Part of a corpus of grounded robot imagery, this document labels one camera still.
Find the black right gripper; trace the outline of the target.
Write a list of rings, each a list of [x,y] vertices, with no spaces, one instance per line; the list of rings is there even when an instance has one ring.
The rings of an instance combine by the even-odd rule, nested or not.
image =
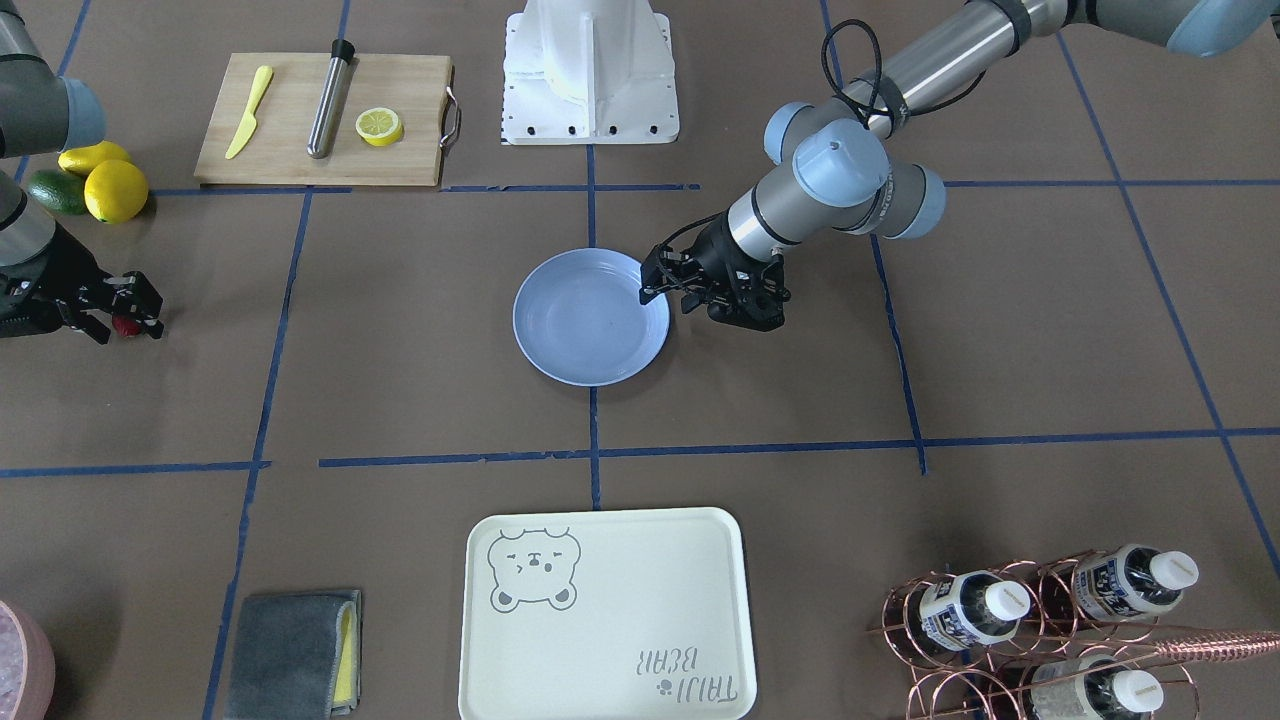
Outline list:
[[[70,328],[96,345],[111,338],[160,340],[163,297],[142,272],[114,275],[60,224],[40,254],[3,268],[1,337],[47,334]],[[109,286],[111,301],[106,299]],[[110,316],[102,313],[110,307]]]

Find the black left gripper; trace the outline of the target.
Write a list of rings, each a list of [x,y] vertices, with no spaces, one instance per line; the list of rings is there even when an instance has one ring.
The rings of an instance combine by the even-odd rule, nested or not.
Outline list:
[[[640,269],[639,302],[645,306],[660,295],[678,291],[680,311],[699,307],[713,320],[749,331],[771,332],[785,324],[785,256],[771,252],[756,260],[730,234],[726,215],[709,217],[685,252],[657,245]]]

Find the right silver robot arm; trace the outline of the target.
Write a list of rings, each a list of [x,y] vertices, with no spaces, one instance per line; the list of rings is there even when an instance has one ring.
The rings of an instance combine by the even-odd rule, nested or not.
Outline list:
[[[12,1],[1,4],[1,129],[4,158],[88,146],[106,131],[95,92],[50,68]],[[99,345],[114,334],[159,340],[161,307],[143,273],[104,272],[49,210],[3,176],[3,337],[70,328]]]

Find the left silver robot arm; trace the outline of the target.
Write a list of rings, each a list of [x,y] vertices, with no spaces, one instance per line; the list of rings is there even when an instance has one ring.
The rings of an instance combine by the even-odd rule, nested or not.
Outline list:
[[[943,181],[895,161],[884,141],[965,96],[1036,37],[1088,24],[1189,56],[1216,56],[1277,14],[1275,1],[968,1],[820,105],[791,102],[764,133],[772,170],[727,210],[694,224],[689,249],[658,243],[640,270],[640,304],[681,293],[718,323],[768,332],[791,293],[785,255],[818,231],[916,238],[940,222]]]

